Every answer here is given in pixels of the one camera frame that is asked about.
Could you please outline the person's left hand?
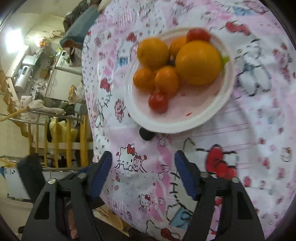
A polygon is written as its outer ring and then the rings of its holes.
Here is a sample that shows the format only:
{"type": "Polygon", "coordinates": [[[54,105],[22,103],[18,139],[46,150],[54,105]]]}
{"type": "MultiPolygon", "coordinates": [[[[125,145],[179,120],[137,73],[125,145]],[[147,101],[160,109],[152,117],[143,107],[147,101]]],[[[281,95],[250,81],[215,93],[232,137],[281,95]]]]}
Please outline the person's left hand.
{"type": "Polygon", "coordinates": [[[68,210],[68,227],[70,230],[71,238],[73,240],[78,238],[78,231],[77,231],[77,226],[74,219],[74,211],[72,208],[68,210]]]}

